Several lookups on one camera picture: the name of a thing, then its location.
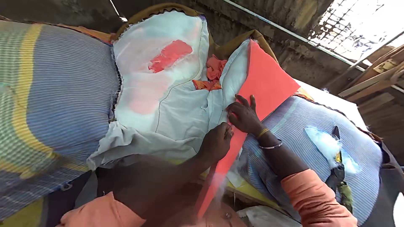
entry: bangle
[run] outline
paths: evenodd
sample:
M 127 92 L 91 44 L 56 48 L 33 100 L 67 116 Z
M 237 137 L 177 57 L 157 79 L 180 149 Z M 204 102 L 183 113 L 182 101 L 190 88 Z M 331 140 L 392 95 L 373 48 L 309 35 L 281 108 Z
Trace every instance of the bangle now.
M 277 140 L 279 140 L 280 141 L 280 144 L 278 144 L 278 145 L 275 145 L 275 146 L 273 146 L 273 147 L 262 147 L 262 146 L 259 146 L 260 148 L 262 148 L 262 149 L 273 149 L 273 148 L 277 148 L 277 147 L 280 147 L 280 146 L 282 146 L 282 140 L 280 140 L 280 139 L 277 139 Z
M 262 135 L 264 135 L 267 131 L 269 131 L 269 128 L 264 128 L 264 129 L 258 134 L 258 136 L 256 136 L 255 138 L 258 139 L 259 137 L 261 137 Z

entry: orange foam sheet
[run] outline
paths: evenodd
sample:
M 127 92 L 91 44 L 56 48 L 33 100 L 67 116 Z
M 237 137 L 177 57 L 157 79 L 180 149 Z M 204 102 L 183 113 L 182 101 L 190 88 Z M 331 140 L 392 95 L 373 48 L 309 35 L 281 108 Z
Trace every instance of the orange foam sheet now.
M 258 43 L 250 40 L 247 79 L 239 91 L 239 95 L 250 101 L 254 95 L 258 118 L 262 121 L 289 96 L 299 89 L 299 85 L 262 50 Z M 230 141 L 230 150 L 216 165 L 213 165 L 196 202 L 198 218 L 202 218 L 223 183 L 227 172 L 237 157 L 247 134 L 234 129 Z

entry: orange shirt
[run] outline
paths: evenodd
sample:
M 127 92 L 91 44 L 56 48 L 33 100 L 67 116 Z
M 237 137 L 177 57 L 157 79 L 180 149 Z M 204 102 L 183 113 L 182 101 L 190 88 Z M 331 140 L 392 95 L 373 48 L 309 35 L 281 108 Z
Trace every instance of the orange shirt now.
M 304 227 L 356 227 L 356 218 L 313 170 L 290 175 L 281 184 Z M 110 192 L 67 212 L 58 227 L 140 227 L 144 222 Z

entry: orange fabric scrap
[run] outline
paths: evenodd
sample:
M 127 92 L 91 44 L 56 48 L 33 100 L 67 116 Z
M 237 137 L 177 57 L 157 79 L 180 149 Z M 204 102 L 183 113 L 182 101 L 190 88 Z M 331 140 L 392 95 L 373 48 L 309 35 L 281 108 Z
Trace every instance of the orange fabric scrap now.
M 219 60 L 212 55 L 206 62 L 206 77 L 208 80 L 192 80 L 196 90 L 206 89 L 208 91 L 222 89 L 219 79 L 227 60 Z

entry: blue striped upholstery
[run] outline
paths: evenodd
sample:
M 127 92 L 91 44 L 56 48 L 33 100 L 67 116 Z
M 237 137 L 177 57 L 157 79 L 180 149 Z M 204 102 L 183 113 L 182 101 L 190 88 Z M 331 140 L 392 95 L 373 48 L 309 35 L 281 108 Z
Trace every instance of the blue striped upholstery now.
M 0 220 L 88 171 L 119 88 L 112 48 L 71 29 L 0 21 Z
M 380 147 L 368 135 L 358 130 L 339 112 L 297 96 L 289 97 L 263 123 L 323 181 L 330 175 L 329 164 L 306 135 L 304 128 L 313 126 L 331 134 L 334 126 L 338 126 L 343 149 L 362 169 L 357 174 L 346 173 L 345 176 L 345 181 L 352 189 L 353 215 L 359 225 L 368 218 L 379 192 L 379 167 L 382 161 Z M 249 135 L 244 142 L 240 159 L 246 160 L 239 169 L 241 175 L 261 193 L 275 198 L 295 219 L 300 220 L 253 136 Z

